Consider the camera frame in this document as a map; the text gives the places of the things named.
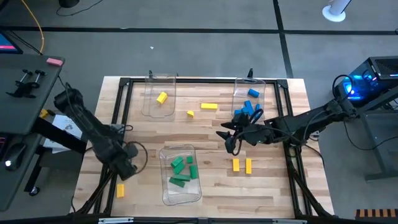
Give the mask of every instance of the clear plastic container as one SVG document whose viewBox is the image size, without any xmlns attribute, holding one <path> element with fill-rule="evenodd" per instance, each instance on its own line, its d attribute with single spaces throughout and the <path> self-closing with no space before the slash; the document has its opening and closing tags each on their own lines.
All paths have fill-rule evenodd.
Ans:
<svg viewBox="0 0 398 224">
<path fill-rule="evenodd" d="M 160 104 L 159 95 L 165 92 L 167 99 Z M 151 118 L 165 118 L 175 111 L 175 75 L 149 74 L 145 77 L 144 105 L 141 113 Z"/>
<path fill-rule="evenodd" d="M 259 92 L 257 98 L 250 96 L 249 90 L 253 89 Z M 263 80 L 255 78 L 237 78 L 235 79 L 234 95 L 232 99 L 232 117 L 235 110 L 244 108 L 244 102 L 250 100 L 253 110 L 256 110 L 256 105 L 260 105 L 260 109 L 264 109 L 266 83 Z"/>
<path fill-rule="evenodd" d="M 192 145 L 170 146 L 160 150 L 159 159 L 162 172 L 163 203 L 165 203 L 165 205 L 196 202 L 201 198 L 199 172 L 198 178 L 185 182 L 184 187 L 179 187 L 169 182 L 170 178 L 174 176 L 171 163 L 178 156 L 183 157 L 183 162 L 185 164 L 185 168 L 180 174 L 190 175 L 189 166 L 198 165 L 195 148 Z M 187 164 L 187 156 L 193 157 L 192 164 Z"/>
</svg>

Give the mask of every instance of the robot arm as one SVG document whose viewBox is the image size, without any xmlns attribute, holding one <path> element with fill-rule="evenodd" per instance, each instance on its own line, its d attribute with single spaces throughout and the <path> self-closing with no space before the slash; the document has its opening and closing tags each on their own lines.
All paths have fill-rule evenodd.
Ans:
<svg viewBox="0 0 398 224">
<path fill-rule="evenodd" d="M 235 130 L 234 134 L 217 132 L 225 140 L 228 153 L 233 154 L 237 140 L 244 140 L 252 146 L 259 142 L 272 144 L 283 141 L 300 146 L 305 144 L 311 133 L 322 131 L 333 122 L 355 119 L 358 116 L 354 106 L 345 97 L 338 97 L 319 108 L 297 116 L 268 119 L 264 121 L 264 124 L 253 122 L 254 117 L 259 116 L 259 113 L 262 113 L 262 110 L 257 110 L 250 118 L 240 113 L 231 122 L 221 124 L 222 127 Z"/>
<path fill-rule="evenodd" d="M 54 105 L 67 115 L 80 128 L 93 144 L 95 156 L 109 166 L 122 180 L 136 173 L 137 167 L 131 164 L 131 158 L 138 154 L 137 148 L 130 144 L 123 148 L 123 136 L 120 129 L 103 125 L 83 104 L 81 93 L 66 83 L 65 91 L 54 98 Z"/>
</svg>

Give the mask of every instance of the computer tower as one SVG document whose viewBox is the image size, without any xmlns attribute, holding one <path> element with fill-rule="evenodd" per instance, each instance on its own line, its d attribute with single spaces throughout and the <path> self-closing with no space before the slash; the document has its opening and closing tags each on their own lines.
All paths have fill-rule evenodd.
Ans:
<svg viewBox="0 0 398 224">
<path fill-rule="evenodd" d="M 337 96 L 346 96 L 356 107 L 362 107 L 380 94 L 398 85 L 398 56 L 369 57 L 335 86 Z"/>
</svg>

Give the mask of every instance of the pink object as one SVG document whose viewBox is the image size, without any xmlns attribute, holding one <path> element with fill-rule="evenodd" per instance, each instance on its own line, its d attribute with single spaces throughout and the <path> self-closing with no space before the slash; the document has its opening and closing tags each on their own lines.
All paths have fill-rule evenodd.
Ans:
<svg viewBox="0 0 398 224">
<path fill-rule="evenodd" d="M 13 46 L 0 45 L 0 49 L 15 49 Z"/>
<path fill-rule="evenodd" d="M 54 58 L 49 58 L 49 59 L 47 59 L 47 63 L 49 63 L 51 65 L 62 66 L 63 61 L 57 60 L 57 59 L 54 59 Z"/>
</svg>

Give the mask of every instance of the monitor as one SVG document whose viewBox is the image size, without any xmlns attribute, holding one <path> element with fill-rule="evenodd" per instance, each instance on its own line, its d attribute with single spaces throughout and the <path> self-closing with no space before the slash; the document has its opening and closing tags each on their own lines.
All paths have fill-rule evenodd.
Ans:
<svg viewBox="0 0 398 224">
<path fill-rule="evenodd" d="M 22 54 L 23 51 L 3 32 L 0 31 L 0 54 Z"/>
</svg>

